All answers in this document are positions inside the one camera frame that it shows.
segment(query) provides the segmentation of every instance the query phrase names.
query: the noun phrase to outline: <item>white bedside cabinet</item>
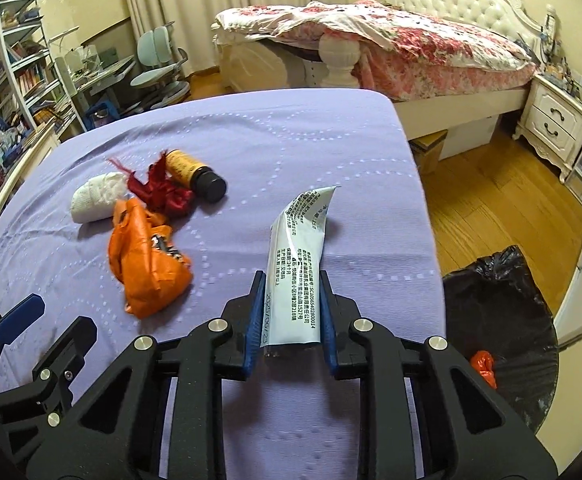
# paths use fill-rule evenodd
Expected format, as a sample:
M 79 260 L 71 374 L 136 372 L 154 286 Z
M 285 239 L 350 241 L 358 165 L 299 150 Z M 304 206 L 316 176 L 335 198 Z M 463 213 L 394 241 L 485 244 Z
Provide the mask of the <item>white bedside cabinet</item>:
M 535 75 L 513 139 L 524 136 L 542 158 L 560 168 L 564 184 L 582 148 L 582 104 Z

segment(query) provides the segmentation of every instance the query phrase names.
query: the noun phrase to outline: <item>orange plastic bag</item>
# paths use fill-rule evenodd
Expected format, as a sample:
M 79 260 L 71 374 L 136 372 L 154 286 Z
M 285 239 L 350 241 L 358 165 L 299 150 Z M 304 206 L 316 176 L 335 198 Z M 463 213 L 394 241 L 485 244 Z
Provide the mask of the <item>orange plastic bag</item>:
M 124 284 L 124 310 L 140 319 L 166 307 L 193 279 L 191 260 L 171 245 L 166 221 L 137 198 L 116 203 L 108 264 Z
M 495 383 L 494 358 L 486 350 L 479 350 L 471 358 L 471 366 L 489 383 L 494 390 L 498 387 Z

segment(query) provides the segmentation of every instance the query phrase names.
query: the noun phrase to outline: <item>purple tablecloth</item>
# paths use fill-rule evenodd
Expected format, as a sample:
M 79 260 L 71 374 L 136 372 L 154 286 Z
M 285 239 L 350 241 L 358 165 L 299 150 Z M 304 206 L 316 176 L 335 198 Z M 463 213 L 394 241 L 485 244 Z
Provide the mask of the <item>purple tablecloth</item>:
M 160 152 L 181 149 L 228 182 L 217 206 L 174 224 L 193 260 L 191 291 L 149 319 L 123 310 L 108 268 L 109 220 L 72 223 L 73 192 L 114 171 L 117 157 L 146 178 Z M 341 186 L 329 208 L 322 269 L 363 316 L 415 340 L 444 334 L 440 272 L 424 195 L 389 100 L 348 89 L 236 94 L 118 121 L 63 143 L 0 217 L 0 313 L 36 292 L 46 313 L 0 361 L 0 391 L 30 381 L 40 355 L 76 316 L 98 341 L 72 384 L 79 397 L 138 334 L 186 335 L 247 294 L 265 269 L 271 223 L 300 192 Z M 247 383 L 225 381 L 226 466 L 231 479 L 353 479 L 355 381 L 336 383 L 318 349 L 293 362 L 261 358 Z

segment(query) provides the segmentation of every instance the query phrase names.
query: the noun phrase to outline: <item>black trash bag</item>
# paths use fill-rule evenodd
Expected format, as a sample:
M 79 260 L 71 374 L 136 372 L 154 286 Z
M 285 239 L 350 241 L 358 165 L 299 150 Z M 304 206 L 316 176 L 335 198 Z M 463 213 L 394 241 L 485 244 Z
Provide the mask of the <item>black trash bag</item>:
M 537 432 L 558 382 L 554 318 L 520 248 L 479 258 L 443 278 L 447 338 L 467 359 L 486 350 L 497 392 Z

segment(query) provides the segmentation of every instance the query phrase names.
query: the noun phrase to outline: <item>drawer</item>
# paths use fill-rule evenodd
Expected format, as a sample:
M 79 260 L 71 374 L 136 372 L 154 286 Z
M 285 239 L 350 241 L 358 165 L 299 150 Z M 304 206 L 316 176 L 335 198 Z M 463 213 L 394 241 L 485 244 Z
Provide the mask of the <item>drawer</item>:
M 567 160 L 574 148 L 575 140 L 555 121 L 532 107 L 525 127 L 542 139 L 562 160 Z
M 555 98 L 551 90 L 539 85 L 534 106 L 562 127 L 569 135 L 576 137 L 582 115 L 567 103 Z

